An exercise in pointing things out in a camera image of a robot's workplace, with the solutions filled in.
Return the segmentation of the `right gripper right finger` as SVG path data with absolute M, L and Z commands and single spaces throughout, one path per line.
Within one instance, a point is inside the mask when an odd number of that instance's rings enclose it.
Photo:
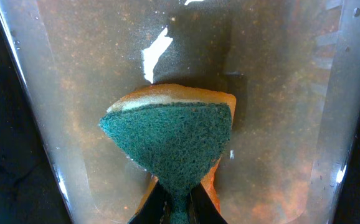
M 227 224 L 202 184 L 188 194 L 188 220 L 190 224 Z

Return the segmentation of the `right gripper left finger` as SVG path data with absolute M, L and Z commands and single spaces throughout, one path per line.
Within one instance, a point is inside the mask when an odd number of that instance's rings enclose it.
M 171 196 L 157 182 L 141 209 L 128 224 L 170 224 Z

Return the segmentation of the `green yellow sponge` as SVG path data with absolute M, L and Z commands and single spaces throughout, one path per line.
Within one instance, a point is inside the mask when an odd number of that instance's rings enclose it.
M 220 213 L 214 175 L 230 140 L 234 95 L 178 84 L 153 85 L 112 104 L 103 132 L 171 196 L 170 223 L 189 223 L 188 194 L 202 184 Z

